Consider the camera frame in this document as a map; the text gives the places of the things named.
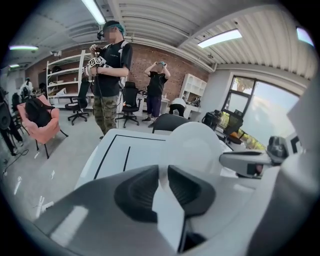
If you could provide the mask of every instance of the black backpack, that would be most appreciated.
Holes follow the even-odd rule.
[[[45,127],[51,118],[47,110],[53,110],[55,107],[45,105],[38,98],[31,98],[25,103],[25,112],[28,119],[34,122],[38,127]]]

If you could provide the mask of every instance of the brick wall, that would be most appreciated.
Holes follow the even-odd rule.
[[[70,48],[62,51],[62,58],[80,54],[82,50],[89,51],[90,45],[81,45],[78,47]],[[198,66],[195,66],[190,61],[174,55],[172,53],[160,50],[157,48],[132,44],[133,55],[131,69],[128,76],[128,81],[135,82],[135,85],[139,90],[144,90],[149,84],[150,78],[144,74],[147,67],[151,66],[154,62],[164,61],[168,65],[168,70],[171,74],[171,78],[164,85],[164,93],[167,94],[167,98],[173,100],[178,97],[185,78],[185,74],[192,74],[203,81],[208,81],[209,73]],[[57,57],[50,56],[45,58],[33,66],[29,67],[25,71],[25,77],[29,77],[33,86],[37,87],[38,74],[43,72],[47,67],[47,61],[53,62],[57,60]],[[61,66],[63,69],[71,69],[79,66],[78,62],[70,63],[65,66]],[[66,74],[59,76],[59,80],[65,82],[73,81],[76,74]],[[68,92],[74,91],[74,86],[67,88]]]

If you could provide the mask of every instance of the black t-shirt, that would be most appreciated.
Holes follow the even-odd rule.
[[[120,50],[121,44],[123,42],[124,41],[109,45],[106,49],[102,50],[100,56],[105,59],[107,65],[115,69],[123,68],[124,66],[126,66],[130,70],[132,46],[130,45],[130,43],[127,43],[122,48],[122,56],[120,60]],[[94,95],[102,97],[111,97],[118,95],[120,92],[119,81],[120,77],[99,74],[95,77],[94,80]]]
[[[149,77],[151,79],[149,82],[149,86],[147,87],[147,94],[149,96],[157,97],[162,95],[165,82],[168,81],[168,79],[166,79],[165,76],[165,73],[157,73],[154,71],[150,71]]]

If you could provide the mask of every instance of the gray floor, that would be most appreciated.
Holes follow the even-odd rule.
[[[100,142],[99,137],[102,136],[102,132],[96,125],[92,112],[87,122],[79,118],[74,122],[74,126],[67,120],[70,115],[72,115],[70,111],[60,111],[60,127],[69,137],[59,132],[47,143],[49,159],[47,159],[45,147],[39,145],[39,151],[37,151],[35,140],[24,132],[24,145],[19,147],[19,152],[26,149],[29,152],[7,169],[6,176],[2,176],[1,188],[6,192],[8,199],[29,220],[36,218],[40,196],[44,197],[43,204],[47,204],[51,201],[56,202],[74,189],[87,159]],[[151,133],[152,129],[141,120],[142,118],[138,117],[140,126],[128,121],[126,129]],[[119,122],[119,129],[123,129],[123,122],[123,120]],[[8,159],[8,164],[16,159],[3,150],[0,157]],[[19,177],[21,177],[21,183],[14,195]]]

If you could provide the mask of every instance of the window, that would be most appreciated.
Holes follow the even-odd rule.
[[[275,85],[234,76],[220,126],[227,127],[230,113],[240,113],[243,125],[238,138],[248,149],[265,149],[271,136],[287,137],[295,131],[287,113],[298,100],[298,96]]]

